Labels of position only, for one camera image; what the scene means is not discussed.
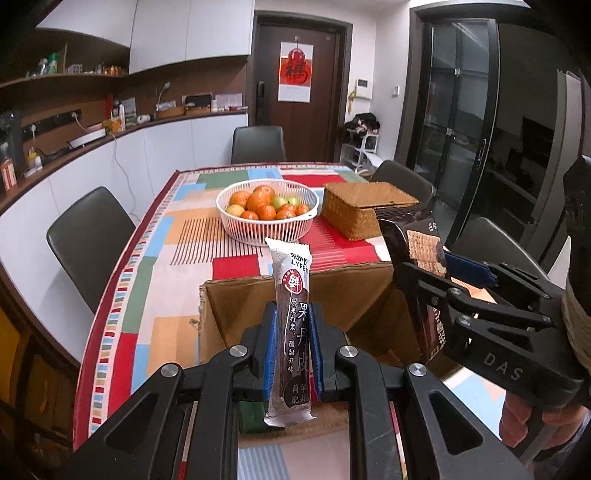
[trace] white upper cabinet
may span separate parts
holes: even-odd
[[[253,17],[254,0],[191,0],[186,59],[250,55]]]
[[[129,72],[184,61],[191,0],[138,0]]]
[[[94,35],[129,47],[137,0],[62,0],[39,28]]]

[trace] glass sliding door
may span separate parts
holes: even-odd
[[[463,228],[482,177],[498,97],[494,20],[427,24],[427,97],[414,170],[436,189],[433,215],[443,242]]]

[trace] white cabinet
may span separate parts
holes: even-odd
[[[62,0],[37,26],[94,35],[131,45],[137,0]]]
[[[116,178],[117,189],[122,192],[121,205],[131,215],[134,222],[137,222],[142,219],[154,201],[154,192],[152,191],[146,161],[143,132],[137,131],[118,138],[115,148],[117,160],[121,166],[111,164],[111,167],[115,169],[113,173]],[[129,178],[129,186],[121,167]],[[129,192],[130,188],[135,197],[135,207],[134,198],[131,194],[126,193]]]
[[[184,61],[191,0],[138,0],[129,72]]]
[[[156,125],[143,133],[152,191],[158,196],[175,170],[195,168],[191,122]]]
[[[248,126],[248,114],[196,118],[191,121],[197,168],[230,164],[234,130]]]
[[[0,216],[0,261],[41,324],[81,361],[93,314],[47,244],[59,214],[49,180],[33,187]]]
[[[135,223],[154,200],[142,132],[88,152],[52,174],[49,182],[60,214],[99,186],[109,189]]]
[[[253,18],[254,0],[191,0],[186,60],[250,55]]]

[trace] electrical cord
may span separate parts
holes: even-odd
[[[72,112],[72,116],[74,117],[74,120],[76,120],[76,123],[78,124],[78,126],[84,130],[87,133],[90,133],[90,131],[83,127],[81,125],[81,123],[78,120],[78,115],[76,115],[75,112]],[[121,169],[121,171],[123,172],[123,175],[125,175],[125,180],[127,181],[127,188],[129,190],[129,194],[131,195],[131,198],[134,201],[133,206],[131,207],[131,211],[129,212],[129,216],[133,217],[135,219],[136,222],[140,222],[139,217],[134,213],[135,208],[137,207],[137,200],[135,199],[135,195],[133,190],[131,189],[131,184],[129,182],[129,175],[127,175],[127,172],[125,171],[125,169],[123,168],[123,165],[121,165],[121,163],[119,163],[119,159],[117,158],[117,137],[113,134],[113,132],[109,132],[109,135],[113,137],[113,140],[115,140],[115,150],[113,151],[113,159],[115,160],[115,163],[117,164],[117,166]]]

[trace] finger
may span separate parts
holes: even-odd
[[[576,421],[574,423],[562,425],[560,428],[558,428],[558,430],[556,430],[556,433],[552,435],[552,438],[546,442],[544,445],[544,450],[556,447],[558,445],[563,445],[568,442],[574,436],[574,434],[577,433],[581,423],[582,422],[580,421]]]
[[[499,423],[499,435],[509,447],[516,447],[527,436],[527,426],[521,424],[505,405]]]
[[[507,392],[505,406],[521,424],[525,424],[531,417],[531,404],[513,393]]]
[[[580,424],[588,412],[588,409],[581,405],[569,404],[558,410],[545,411],[542,420],[548,425],[557,427],[576,422]]]

